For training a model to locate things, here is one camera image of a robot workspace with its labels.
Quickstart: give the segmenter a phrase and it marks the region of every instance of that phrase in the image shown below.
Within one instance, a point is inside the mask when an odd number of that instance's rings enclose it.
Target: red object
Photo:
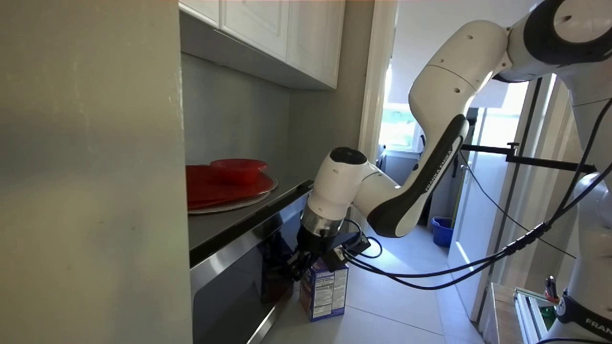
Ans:
[[[229,184],[227,172],[209,165],[188,167],[188,209],[211,209],[257,199],[274,189],[274,180],[257,172],[251,184]]]
[[[267,168],[269,165],[255,159],[223,159],[213,161],[213,168],[219,168],[219,182],[225,184],[253,184]]]

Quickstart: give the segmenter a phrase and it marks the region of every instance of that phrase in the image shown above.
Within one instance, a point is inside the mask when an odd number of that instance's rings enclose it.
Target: red plate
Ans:
[[[251,201],[271,193],[274,186],[274,180],[263,172],[246,186],[223,182],[219,168],[209,165],[188,167],[188,209],[204,210]]]

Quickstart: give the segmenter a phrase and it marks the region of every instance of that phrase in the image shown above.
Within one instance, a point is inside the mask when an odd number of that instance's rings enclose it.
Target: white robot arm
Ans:
[[[380,235],[410,233],[464,144],[470,126],[464,113],[492,77],[515,82],[556,73],[573,92],[575,117],[586,146],[600,113],[612,98],[611,56],[612,0],[544,0],[512,29],[489,21],[462,27],[429,61],[410,92],[412,111],[427,134],[422,168],[404,186],[397,186],[360,151],[332,151],[305,210],[299,256],[313,260],[326,253],[351,207],[359,209]],[[600,170],[612,161],[611,132],[612,119],[601,124],[601,136],[594,144],[590,163]],[[580,306],[588,316],[580,316],[582,321],[557,321],[552,337],[612,342],[611,214],[612,197],[603,184],[580,207],[582,254],[567,296],[569,308]]]

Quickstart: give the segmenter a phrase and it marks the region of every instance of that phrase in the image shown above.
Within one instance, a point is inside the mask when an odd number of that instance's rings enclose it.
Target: red bowl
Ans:
[[[269,168],[267,163],[255,159],[221,159],[211,167],[219,172],[217,178],[225,184],[253,184]]]

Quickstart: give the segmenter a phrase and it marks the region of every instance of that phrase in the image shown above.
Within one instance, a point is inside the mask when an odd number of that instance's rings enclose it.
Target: backsplash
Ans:
[[[186,165],[251,157],[286,178],[290,90],[185,54],[183,92]]]

